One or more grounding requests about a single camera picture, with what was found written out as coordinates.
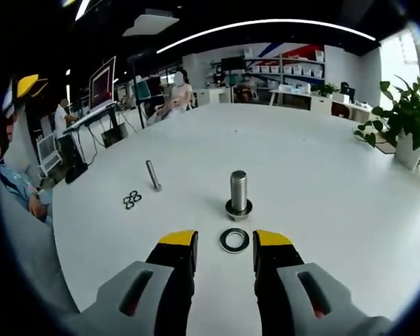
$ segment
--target seated woman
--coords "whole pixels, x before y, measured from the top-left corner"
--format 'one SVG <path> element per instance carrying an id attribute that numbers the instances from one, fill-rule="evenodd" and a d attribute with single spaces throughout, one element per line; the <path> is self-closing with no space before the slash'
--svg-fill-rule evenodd
<path id="1" fill-rule="evenodd" d="M 237 103 L 250 103 L 253 101 L 256 83 L 249 73 L 243 75 L 243 80 L 234 89 Z"/>
<path id="2" fill-rule="evenodd" d="M 188 84 L 187 71 L 177 71 L 174 75 L 174 86 L 167 102 L 149 117 L 146 121 L 147 126 L 185 112 L 192 98 L 193 89 Z"/>

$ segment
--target white flower pot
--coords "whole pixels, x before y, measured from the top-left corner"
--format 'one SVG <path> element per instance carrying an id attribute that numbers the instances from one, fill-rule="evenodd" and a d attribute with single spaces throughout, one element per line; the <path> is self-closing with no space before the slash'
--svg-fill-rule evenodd
<path id="1" fill-rule="evenodd" d="M 398 137 L 395 159 L 409 170 L 414 170 L 420 161 L 420 147 L 412 150 L 412 134 L 402 134 Z"/>

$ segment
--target metal washer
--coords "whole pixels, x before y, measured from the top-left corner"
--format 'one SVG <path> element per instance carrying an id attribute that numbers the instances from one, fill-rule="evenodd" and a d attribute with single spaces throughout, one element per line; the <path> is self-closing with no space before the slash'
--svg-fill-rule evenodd
<path id="1" fill-rule="evenodd" d="M 227 245 L 226 239 L 229 235 L 232 235 L 232 234 L 239 235 L 243 238 L 243 242 L 241 243 L 240 246 L 231 247 Z M 249 235 L 243 229 L 238 229 L 238 228 L 233 227 L 222 233 L 222 235 L 219 237 L 219 244 L 221 245 L 221 248 L 228 253 L 239 253 L 245 250 L 247 246 L 249 246 Z"/>

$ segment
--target metal shaft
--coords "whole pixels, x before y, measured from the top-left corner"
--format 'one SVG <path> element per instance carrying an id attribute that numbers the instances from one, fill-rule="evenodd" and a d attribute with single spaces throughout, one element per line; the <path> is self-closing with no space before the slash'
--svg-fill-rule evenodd
<path id="1" fill-rule="evenodd" d="M 148 168 L 149 176 L 151 176 L 151 180 L 153 181 L 154 189 L 156 191 L 161 191 L 162 186 L 160 185 L 159 181 L 157 180 L 157 176 L 154 172 L 153 164 L 150 160 L 146 161 L 146 166 Z"/>
<path id="2" fill-rule="evenodd" d="M 230 177 L 232 208 L 243 211 L 247 207 L 247 176 L 242 170 L 234 171 Z"/>

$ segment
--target ceiling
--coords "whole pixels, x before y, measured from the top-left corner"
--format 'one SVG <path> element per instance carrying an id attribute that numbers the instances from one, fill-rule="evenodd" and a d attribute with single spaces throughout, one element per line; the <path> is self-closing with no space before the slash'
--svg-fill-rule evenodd
<path id="1" fill-rule="evenodd" d="M 308 1 L 189 1 L 189 0 L 91 0 L 87 12 L 75 22 L 81 4 L 76 0 L 40 0 L 31 5 L 19 1 L 13 20 L 17 29 L 10 59 L 19 74 L 40 73 L 50 85 L 73 95 L 85 88 L 89 76 L 108 58 L 117 55 L 116 77 L 130 77 L 127 58 L 144 50 L 163 48 L 207 29 L 236 22 L 270 18 L 298 18 L 333 23 L 375 37 L 378 41 L 401 30 L 406 19 L 386 0 Z M 126 29 L 146 8 L 171 11 L 180 19 L 155 36 L 123 37 Z M 205 50 L 255 42 L 296 42 L 332 45 L 364 55 L 378 42 L 338 29 L 310 24 L 269 23 L 237 27 L 207 34 L 182 43 L 159 55 L 153 53 L 140 67 L 149 71 Z M 71 75 L 66 77 L 67 69 Z"/>

